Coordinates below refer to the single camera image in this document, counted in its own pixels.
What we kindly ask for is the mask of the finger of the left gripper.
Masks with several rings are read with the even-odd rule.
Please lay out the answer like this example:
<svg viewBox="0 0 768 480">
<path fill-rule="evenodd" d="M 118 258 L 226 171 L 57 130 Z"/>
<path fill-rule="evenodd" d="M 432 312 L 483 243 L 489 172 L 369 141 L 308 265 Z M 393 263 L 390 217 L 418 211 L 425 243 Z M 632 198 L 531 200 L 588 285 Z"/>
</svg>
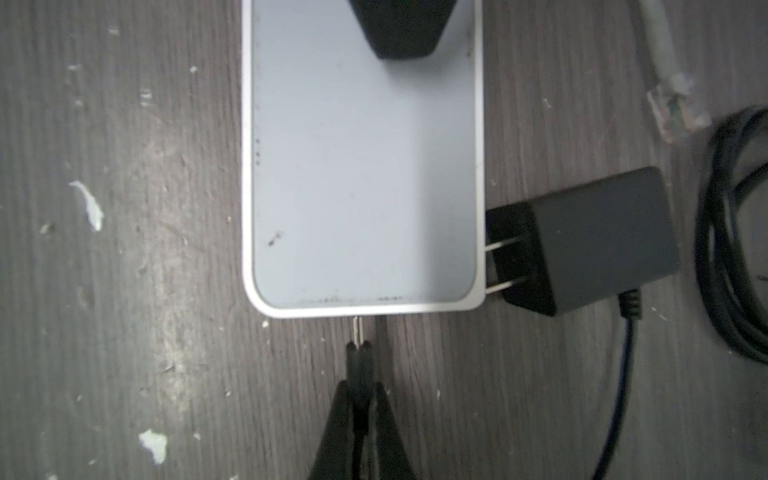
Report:
<svg viewBox="0 0 768 480">
<path fill-rule="evenodd" d="M 457 1 L 352 0 L 349 4 L 377 58 L 411 60 L 434 52 Z"/>
</svg>

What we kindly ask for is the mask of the white network switch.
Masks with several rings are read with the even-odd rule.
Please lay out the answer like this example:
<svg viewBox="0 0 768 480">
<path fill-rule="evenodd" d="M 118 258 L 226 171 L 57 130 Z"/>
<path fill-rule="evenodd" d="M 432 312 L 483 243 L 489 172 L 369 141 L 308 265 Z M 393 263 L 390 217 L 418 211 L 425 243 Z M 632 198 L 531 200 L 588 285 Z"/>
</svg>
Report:
<svg viewBox="0 0 768 480">
<path fill-rule="evenodd" d="M 486 293 L 483 5 L 378 59 L 346 1 L 242 5 L 242 276 L 271 318 L 466 311 Z"/>
</svg>

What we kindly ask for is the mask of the black power adapter with cable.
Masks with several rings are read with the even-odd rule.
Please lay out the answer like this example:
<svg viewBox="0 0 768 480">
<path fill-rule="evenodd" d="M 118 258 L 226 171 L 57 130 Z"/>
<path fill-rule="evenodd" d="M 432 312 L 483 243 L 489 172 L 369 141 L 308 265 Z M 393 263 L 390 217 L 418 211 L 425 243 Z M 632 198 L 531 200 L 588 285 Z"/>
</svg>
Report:
<svg viewBox="0 0 768 480">
<path fill-rule="evenodd" d="M 611 466 L 629 400 L 641 288 L 679 268 L 661 172 L 646 167 L 487 211 L 487 294 L 549 317 L 610 297 L 626 336 L 616 403 L 593 476 Z"/>
</svg>

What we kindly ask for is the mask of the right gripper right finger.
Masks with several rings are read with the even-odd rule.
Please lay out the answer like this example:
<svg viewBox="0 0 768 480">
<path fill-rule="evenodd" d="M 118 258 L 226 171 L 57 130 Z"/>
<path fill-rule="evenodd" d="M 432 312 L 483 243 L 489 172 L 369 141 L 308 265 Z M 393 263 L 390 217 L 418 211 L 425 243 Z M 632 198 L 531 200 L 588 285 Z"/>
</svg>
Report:
<svg viewBox="0 0 768 480">
<path fill-rule="evenodd" d="M 363 479 L 416 479 L 389 398 L 376 382 L 366 412 L 362 453 Z"/>
</svg>

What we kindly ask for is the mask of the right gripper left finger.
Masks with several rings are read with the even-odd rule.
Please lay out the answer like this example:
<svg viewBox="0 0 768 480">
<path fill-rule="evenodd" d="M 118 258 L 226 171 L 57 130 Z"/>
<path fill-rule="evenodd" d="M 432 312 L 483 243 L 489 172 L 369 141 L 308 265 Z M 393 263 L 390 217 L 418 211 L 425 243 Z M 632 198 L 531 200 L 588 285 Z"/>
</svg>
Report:
<svg viewBox="0 0 768 480">
<path fill-rule="evenodd" d="M 338 383 L 320 445 L 308 478 L 360 478 L 360 444 L 355 430 L 355 406 L 347 382 Z"/>
</svg>

